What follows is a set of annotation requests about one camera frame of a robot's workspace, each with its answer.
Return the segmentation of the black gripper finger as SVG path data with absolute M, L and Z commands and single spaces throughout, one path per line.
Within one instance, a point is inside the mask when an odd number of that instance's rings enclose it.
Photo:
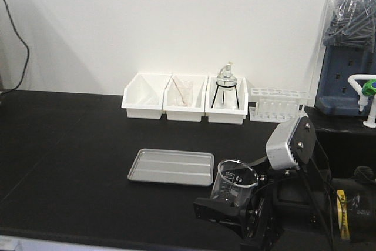
M 267 173 L 270 168 L 268 157 L 264 156 L 250 163 L 235 164 L 235 182 L 258 182 L 260 175 Z
M 231 201 L 197 198 L 193 202 L 196 218 L 224 226 L 241 238 L 247 235 L 249 215 L 247 206 L 236 206 Z

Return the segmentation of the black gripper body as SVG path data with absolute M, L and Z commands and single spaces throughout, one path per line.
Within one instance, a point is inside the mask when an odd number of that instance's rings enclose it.
M 240 250 L 271 250 L 285 231 L 311 231 L 311 188 L 302 171 L 259 177 L 247 199 Z

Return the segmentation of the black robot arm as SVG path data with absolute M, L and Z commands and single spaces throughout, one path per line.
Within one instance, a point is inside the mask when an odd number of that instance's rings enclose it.
M 375 175 L 358 167 L 351 178 L 334 178 L 316 143 L 308 163 L 275 170 L 267 157 L 252 163 L 223 160 L 209 198 L 193 204 L 198 219 L 241 237 L 241 250 L 270 250 L 286 230 L 357 242 L 375 240 Z

